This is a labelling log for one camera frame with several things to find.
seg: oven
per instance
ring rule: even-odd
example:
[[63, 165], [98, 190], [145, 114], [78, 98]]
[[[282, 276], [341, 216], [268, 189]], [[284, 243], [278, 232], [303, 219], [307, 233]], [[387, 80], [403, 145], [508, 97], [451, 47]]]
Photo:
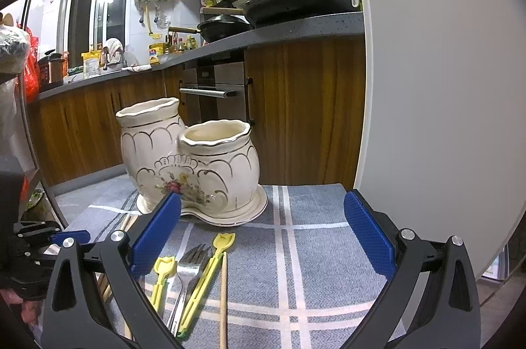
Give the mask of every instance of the oven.
[[249, 119], [248, 85], [243, 62], [200, 66], [182, 73], [188, 126], [219, 119]]

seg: floor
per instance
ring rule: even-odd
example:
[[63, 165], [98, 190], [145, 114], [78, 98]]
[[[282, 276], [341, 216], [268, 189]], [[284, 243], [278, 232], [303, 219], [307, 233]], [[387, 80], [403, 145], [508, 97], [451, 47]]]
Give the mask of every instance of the floor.
[[[74, 190], [56, 197], [66, 220], [72, 222], [89, 205], [93, 204], [101, 195], [123, 184], [130, 183], [127, 174], [96, 183], [82, 189]], [[488, 341], [502, 324], [513, 308], [515, 301], [526, 286], [526, 274], [517, 272], [502, 288], [491, 280], [477, 281], [481, 316], [481, 347]]]
[[68, 223], [71, 223], [89, 205], [93, 204], [103, 193], [111, 190], [114, 186], [122, 186], [130, 181], [128, 174], [119, 175], [114, 178], [73, 190], [56, 197], [60, 209], [64, 213]]

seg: ceramic base tray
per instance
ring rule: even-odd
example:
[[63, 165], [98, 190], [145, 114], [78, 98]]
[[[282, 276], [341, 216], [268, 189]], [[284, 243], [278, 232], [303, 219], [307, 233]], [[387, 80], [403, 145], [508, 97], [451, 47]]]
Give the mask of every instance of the ceramic base tray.
[[[239, 226], [241, 224], [248, 223], [254, 220], [256, 217], [259, 217], [262, 214], [262, 212], [264, 212], [265, 208], [267, 207], [267, 203], [268, 203], [267, 193], [265, 192], [263, 187], [261, 187], [261, 185], [258, 184], [258, 188], [256, 189], [256, 194], [254, 195], [253, 199], [248, 204], [242, 206], [241, 208], [235, 210], [234, 212], [226, 213], [224, 217], [221, 217], [221, 216], [209, 217], [208, 215], [203, 214], [197, 208], [193, 208], [193, 207], [184, 207], [181, 210], [181, 216], [182, 215], [193, 215], [197, 217], [198, 219], [201, 219], [205, 223], [211, 224], [213, 226], [222, 226], [222, 227]], [[150, 212], [146, 205], [146, 201], [142, 195], [139, 195], [139, 197], [137, 198], [137, 209], [143, 214], [148, 214]]]

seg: silver screw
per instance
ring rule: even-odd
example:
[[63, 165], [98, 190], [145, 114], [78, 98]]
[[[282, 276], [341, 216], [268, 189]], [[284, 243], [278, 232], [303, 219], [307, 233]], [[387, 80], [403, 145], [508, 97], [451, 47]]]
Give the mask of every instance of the silver screw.
[[64, 239], [64, 242], [62, 243], [62, 246], [64, 248], [69, 248], [69, 247], [73, 246], [74, 243], [75, 243], [75, 240], [73, 238], [66, 238], [66, 239]]
[[124, 232], [122, 230], [117, 230], [111, 234], [111, 240], [115, 242], [122, 241], [124, 239]]
[[462, 244], [464, 244], [464, 241], [462, 240], [462, 238], [456, 235], [451, 237], [451, 241], [456, 246], [462, 246]]
[[403, 229], [402, 238], [412, 241], [415, 239], [415, 233], [411, 229]]

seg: oven handle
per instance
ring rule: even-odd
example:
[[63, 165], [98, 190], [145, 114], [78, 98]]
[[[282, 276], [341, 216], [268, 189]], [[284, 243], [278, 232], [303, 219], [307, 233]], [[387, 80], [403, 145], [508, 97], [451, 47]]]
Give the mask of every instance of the oven handle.
[[237, 91], [200, 90], [194, 88], [181, 88], [179, 92], [182, 92], [183, 94], [205, 95], [206, 97], [215, 97], [220, 99], [235, 97], [237, 95]]

